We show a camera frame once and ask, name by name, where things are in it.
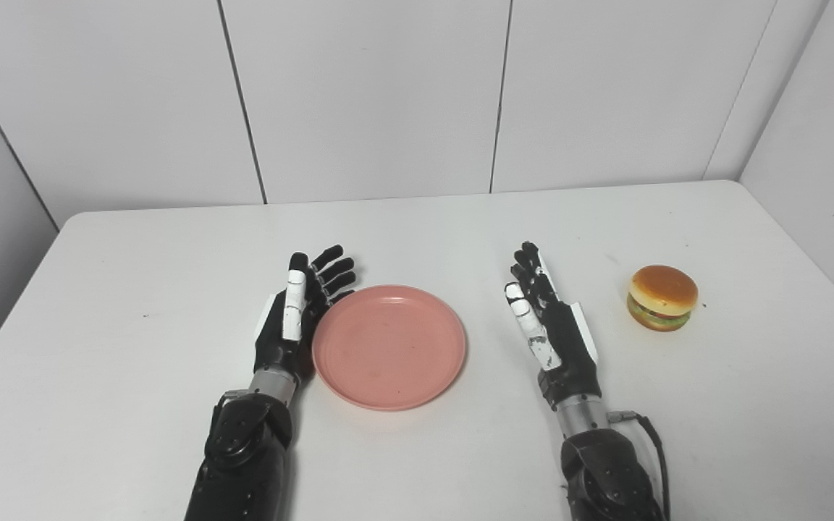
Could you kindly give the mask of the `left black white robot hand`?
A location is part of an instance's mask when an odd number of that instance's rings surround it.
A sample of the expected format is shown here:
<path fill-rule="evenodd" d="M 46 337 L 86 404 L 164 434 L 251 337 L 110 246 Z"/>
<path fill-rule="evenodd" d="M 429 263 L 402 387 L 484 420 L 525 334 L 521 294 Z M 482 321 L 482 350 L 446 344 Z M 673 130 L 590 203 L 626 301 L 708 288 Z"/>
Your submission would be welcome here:
<path fill-rule="evenodd" d="M 264 314 L 253 370 L 278 370 L 297 385 L 311 379 L 315 330 L 331 307 L 354 293 L 354 268 L 355 261 L 341 245 L 312 260 L 304 252 L 292 254 L 287 286 L 274 295 Z"/>

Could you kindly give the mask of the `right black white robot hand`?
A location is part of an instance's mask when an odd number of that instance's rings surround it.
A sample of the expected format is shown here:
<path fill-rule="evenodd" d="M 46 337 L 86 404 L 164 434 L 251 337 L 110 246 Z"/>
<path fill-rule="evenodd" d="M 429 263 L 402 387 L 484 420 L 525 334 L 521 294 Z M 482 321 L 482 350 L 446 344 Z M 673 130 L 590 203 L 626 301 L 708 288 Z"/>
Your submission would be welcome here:
<path fill-rule="evenodd" d="M 560 299 L 539 248 L 524 241 L 504 294 L 527 347 L 540 365 L 537 385 L 547 404 L 581 395 L 600 397 L 598 367 L 588 350 L 581 313 Z"/>

